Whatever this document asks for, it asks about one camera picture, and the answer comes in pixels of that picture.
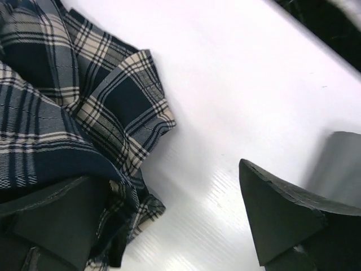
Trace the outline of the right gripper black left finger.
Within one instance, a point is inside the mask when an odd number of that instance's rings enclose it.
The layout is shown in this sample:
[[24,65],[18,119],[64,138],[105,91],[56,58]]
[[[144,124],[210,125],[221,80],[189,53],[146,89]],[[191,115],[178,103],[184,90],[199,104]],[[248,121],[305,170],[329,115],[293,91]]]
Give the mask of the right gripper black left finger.
[[1,270],[84,270],[108,194],[86,176],[1,192]]

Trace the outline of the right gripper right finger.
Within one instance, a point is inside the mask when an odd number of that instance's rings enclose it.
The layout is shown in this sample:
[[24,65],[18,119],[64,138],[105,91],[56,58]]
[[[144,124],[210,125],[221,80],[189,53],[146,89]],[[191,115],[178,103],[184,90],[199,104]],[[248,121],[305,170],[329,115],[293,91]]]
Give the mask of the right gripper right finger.
[[360,209],[318,196],[242,159],[240,188],[266,270],[360,270]]

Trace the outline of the grey skirt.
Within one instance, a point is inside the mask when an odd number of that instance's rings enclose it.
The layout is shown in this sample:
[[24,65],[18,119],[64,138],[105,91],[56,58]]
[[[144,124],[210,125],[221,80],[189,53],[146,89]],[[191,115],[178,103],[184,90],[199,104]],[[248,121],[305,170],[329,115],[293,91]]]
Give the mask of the grey skirt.
[[315,161],[306,190],[360,207],[360,134],[334,132]]

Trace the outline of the navy plaid skirt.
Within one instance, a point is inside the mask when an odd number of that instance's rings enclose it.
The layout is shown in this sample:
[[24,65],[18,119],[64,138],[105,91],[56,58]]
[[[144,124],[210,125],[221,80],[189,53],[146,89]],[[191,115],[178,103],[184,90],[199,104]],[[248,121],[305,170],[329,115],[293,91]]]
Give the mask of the navy plaid skirt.
[[140,166],[174,127],[150,51],[60,1],[1,2],[1,192],[108,181],[84,270],[120,267],[126,246],[164,213]]

